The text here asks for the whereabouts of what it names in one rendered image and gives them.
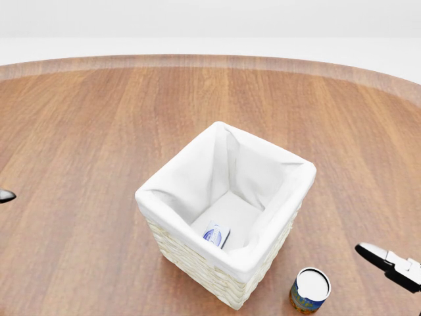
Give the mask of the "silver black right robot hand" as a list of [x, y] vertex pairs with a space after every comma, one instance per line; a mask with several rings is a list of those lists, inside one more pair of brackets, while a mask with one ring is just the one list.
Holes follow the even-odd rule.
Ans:
[[411, 293], [421, 292], [421, 263], [399, 257], [393, 251], [361, 242], [355, 246], [357, 253], [381, 269], [385, 277]]

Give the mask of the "blue and yellow soup tin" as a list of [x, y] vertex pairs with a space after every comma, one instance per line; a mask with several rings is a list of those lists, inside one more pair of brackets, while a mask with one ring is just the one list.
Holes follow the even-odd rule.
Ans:
[[316, 313], [330, 296], [329, 278], [315, 267], [301, 269], [289, 291], [291, 305], [303, 315]]

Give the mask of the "blue and white food box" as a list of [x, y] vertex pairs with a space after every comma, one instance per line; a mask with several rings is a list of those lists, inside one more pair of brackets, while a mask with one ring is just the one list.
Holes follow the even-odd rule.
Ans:
[[230, 228], [210, 221], [203, 234], [203, 239], [222, 249], [230, 236]]

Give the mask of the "white lined wicker basket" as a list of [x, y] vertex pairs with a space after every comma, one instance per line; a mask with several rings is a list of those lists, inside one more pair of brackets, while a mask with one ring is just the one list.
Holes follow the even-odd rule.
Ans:
[[[269, 270], [315, 176], [310, 161], [215, 122], [135, 197], [167, 260], [237, 310]], [[203, 239], [210, 221], [231, 230], [222, 249]]]

